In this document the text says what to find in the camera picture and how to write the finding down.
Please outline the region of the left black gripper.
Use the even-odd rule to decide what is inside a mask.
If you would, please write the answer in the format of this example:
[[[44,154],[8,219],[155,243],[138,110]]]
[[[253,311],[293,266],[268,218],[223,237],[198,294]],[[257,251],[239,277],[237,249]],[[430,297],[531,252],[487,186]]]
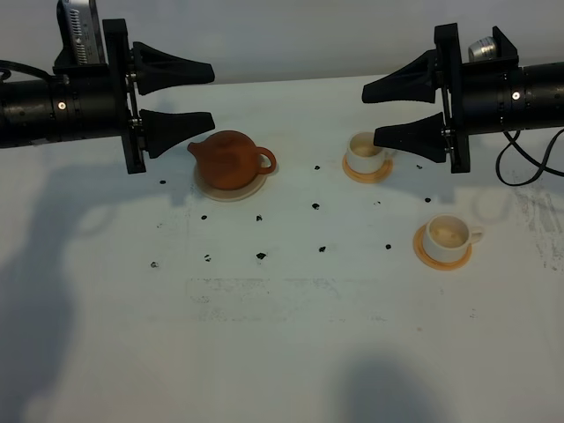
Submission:
[[[71,47],[70,25],[59,20],[63,49],[53,66],[54,142],[99,137],[119,137],[127,171],[143,173],[145,163],[135,126],[137,110],[128,99],[135,93],[126,81],[130,47],[124,19],[102,21],[107,61],[79,65]],[[135,41],[133,61],[137,91],[141,95],[181,85],[210,84],[215,73],[209,63],[166,54]],[[168,114],[142,109],[139,112],[145,134],[145,150],[157,159],[179,143],[215,129],[209,112]]]

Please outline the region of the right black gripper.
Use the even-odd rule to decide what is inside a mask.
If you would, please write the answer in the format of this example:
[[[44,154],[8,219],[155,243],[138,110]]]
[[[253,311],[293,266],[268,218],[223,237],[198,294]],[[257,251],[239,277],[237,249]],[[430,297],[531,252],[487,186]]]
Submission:
[[[365,104],[391,101],[435,103],[435,63],[442,72],[445,105],[443,112],[405,124],[375,130],[374,145],[409,152],[434,163],[444,163],[449,154],[453,173],[471,170],[469,136],[518,129],[523,112],[523,69],[515,45],[495,26],[492,35],[498,56],[489,61],[465,63],[456,23],[434,29],[436,50],[388,76],[366,84],[361,99]]]

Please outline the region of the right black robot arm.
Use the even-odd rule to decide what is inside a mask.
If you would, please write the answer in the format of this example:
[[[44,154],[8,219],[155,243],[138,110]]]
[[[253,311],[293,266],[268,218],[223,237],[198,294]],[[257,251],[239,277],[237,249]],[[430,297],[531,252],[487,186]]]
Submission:
[[[440,93],[443,110],[376,129],[375,145],[449,162],[452,173],[461,174],[471,169],[471,135],[563,124],[562,63],[520,66],[516,47],[498,27],[470,46],[467,62],[456,24],[437,26],[434,44],[400,70],[365,85],[362,100],[433,103]]]

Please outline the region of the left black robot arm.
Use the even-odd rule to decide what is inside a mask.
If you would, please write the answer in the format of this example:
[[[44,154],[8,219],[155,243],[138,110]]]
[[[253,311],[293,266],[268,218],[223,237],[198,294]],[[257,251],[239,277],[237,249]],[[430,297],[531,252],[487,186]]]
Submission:
[[[128,173],[139,174],[146,158],[214,130],[209,112],[167,114],[137,106],[140,95],[210,84],[215,79],[210,64],[130,42],[124,19],[105,19],[102,27],[106,63],[73,64],[66,52],[52,74],[1,63],[2,148],[119,137]]]

